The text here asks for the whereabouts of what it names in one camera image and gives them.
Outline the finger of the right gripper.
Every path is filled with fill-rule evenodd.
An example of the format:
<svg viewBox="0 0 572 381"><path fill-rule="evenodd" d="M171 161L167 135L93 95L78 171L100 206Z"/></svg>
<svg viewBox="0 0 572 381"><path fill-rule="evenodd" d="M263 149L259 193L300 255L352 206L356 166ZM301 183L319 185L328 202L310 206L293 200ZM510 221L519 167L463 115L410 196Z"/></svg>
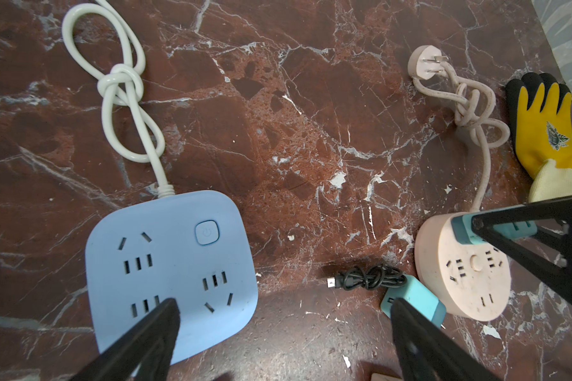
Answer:
<svg viewBox="0 0 572 381"><path fill-rule="evenodd" d="M523 238L511 241L484 227L486 223L497 225L524 221L533 221L537 225L538 233L530 238L555 250L565 264L554 264L522 246L519 241ZM473 231L572 305L572 196L476 213Z"/></svg>

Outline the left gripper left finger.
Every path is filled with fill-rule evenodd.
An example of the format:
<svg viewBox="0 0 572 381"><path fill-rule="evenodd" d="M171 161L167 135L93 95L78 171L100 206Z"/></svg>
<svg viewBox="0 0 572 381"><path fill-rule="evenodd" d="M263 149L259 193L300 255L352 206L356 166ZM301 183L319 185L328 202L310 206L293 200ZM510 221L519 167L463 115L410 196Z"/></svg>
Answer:
<svg viewBox="0 0 572 381"><path fill-rule="evenodd" d="M168 298L73 379L166 380L179 328L177 302Z"/></svg>

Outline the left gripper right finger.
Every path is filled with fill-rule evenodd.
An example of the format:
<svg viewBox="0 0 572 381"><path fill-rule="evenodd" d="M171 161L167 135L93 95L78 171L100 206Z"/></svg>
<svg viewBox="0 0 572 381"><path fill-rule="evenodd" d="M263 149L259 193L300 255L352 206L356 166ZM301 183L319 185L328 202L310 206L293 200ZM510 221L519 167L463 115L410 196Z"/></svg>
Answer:
<svg viewBox="0 0 572 381"><path fill-rule="evenodd" d="M393 303L391 320L402 379L497 379L403 298Z"/></svg>

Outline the teal charger plug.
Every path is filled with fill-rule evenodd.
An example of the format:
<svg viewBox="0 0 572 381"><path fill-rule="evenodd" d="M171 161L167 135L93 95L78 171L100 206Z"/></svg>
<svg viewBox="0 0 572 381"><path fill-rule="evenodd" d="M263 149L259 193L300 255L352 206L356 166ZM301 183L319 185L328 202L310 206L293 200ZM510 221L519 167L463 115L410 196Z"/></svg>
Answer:
<svg viewBox="0 0 572 381"><path fill-rule="evenodd" d="M451 219L451 227L456 241L459 244L484 244L486 240L473 231L473 217L475 214L461 214ZM521 238L532 237L538 233L533 221L507 222L497 225L484 224L504 238L516 241Z"/></svg>
<svg viewBox="0 0 572 381"><path fill-rule="evenodd" d="M390 287L382 302L381 310L391 318L393 302L403 298L422 316L441 328L446 317L446 306L414 276L405 275L407 282L402 287Z"/></svg>

